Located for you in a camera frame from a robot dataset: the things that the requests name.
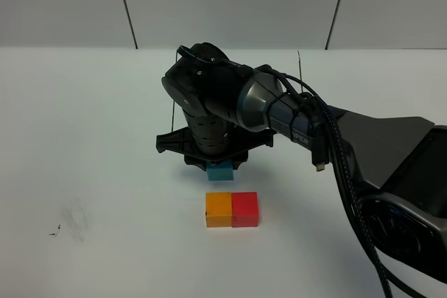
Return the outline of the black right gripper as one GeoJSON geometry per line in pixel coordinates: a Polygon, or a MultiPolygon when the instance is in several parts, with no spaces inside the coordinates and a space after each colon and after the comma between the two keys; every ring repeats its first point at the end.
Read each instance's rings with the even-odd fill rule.
{"type": "Polygon", "coordinates": [[[202,171],[207,164],[231,161],[233,169],[247,162],[249,151],[272,146],[272,131],[252,133],[216,115],[192,117],[184,113],[187,127],[156,137],[158,152],[172,151],[184,156],[187,165],[202,171]]]}

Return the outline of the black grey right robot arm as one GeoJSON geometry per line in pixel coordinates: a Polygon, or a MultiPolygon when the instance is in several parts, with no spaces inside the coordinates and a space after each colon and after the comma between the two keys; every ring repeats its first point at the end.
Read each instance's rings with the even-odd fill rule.
{"type": "Polygon", "coordinates": [[[181,46],[162,77],[187,125],[156,139],[206,169],[239,167],[274,134],[331,164],[368,248],[446,280],[446,128],[421,117],[377,119],[328,105],[268,65],[231,61],[210,43],[181,46]]]}

